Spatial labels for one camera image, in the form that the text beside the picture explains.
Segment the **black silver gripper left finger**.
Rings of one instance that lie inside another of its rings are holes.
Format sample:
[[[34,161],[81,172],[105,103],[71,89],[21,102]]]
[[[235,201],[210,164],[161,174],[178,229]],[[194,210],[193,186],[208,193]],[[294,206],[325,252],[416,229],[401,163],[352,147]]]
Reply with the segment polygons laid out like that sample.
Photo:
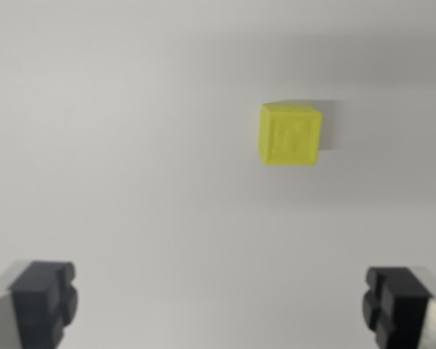
[[[0,275],[0,348],[57,348],[76,315],[71,262],[18,260]]]

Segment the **black silver gripper right finger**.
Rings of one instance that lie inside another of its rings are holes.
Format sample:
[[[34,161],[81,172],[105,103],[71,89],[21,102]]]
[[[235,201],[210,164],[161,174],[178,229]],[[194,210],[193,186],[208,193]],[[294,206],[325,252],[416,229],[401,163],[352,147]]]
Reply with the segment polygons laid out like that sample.
[[[362,312],[381,349],[436,348],[436,277],[423,267],[370,267]]]

